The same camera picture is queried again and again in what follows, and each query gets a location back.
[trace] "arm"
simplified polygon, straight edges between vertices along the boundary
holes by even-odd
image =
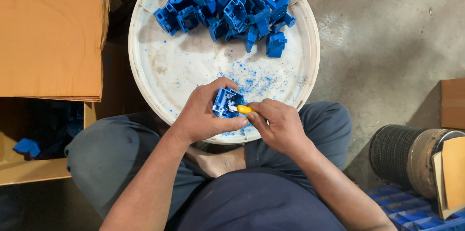
[[[247,119],[263,140],[304,171],[318,197],[347,230],[396,230],[375,201],[316,149],[295,108],[271,99],[248,106],[260,114],[251,112]]]
[[[188,146],[247,125],[244,117],[222,119],[212,111],[219,87],[239,90],[221,77],[197,87],[181,114],[160,139],[134,179],[116,200],[101,230],[164,230],[171,204],[174,178]]]

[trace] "dark navy shirt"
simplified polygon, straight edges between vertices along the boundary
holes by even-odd
[[[312,193],[287,175],[244,169],[209,183],[184,214],[178,231],[346,230]]]

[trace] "gray trousers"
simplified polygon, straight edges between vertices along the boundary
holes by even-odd
[[[307,137],[335,166],[342,169],[352,131],[349,111],[338,103],[308,104],[299,111]],[[160,136],[154,121],[140,114],[101,119],[79,133],[66,147],[67,169],[95,210],[105,218],[131,182]],[[247,168],[266,167],[292,177],[313,192],[304,172],[286,155],[263,140],[245,144]],[[176,174],[167,226],[175,225],[198,192],[214,178],[183,158]]]

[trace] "person's left hand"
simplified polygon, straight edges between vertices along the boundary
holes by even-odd
[[[239,91],[239,86],[222,76],[208,85],[198,86],[191,93],[181,114],[166,132],[187,148],[195,141],[205,140],[224,132],[232,132],[245,127],[249,122],[245,117],[220,118],[213,113],[213,99],[220,87]]]

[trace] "hand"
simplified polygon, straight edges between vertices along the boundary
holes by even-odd
[[[166,132],[187,148],[195,141],[205,140],[224,132],[245,127],[245,117],[220,118],[213,113],[213,99],[220,87],[239,91],[239,86],[226,77],[220,77],[208,85],[198,86],[191,93],[176,121]]]
[[[261,103],[248,103],[247,106],[256,111],[247,114],[247,119],[275,151],[290,157],[308,150],[309,143],[313,145],[305,135],[299,113],[294,107],[268,98]]]

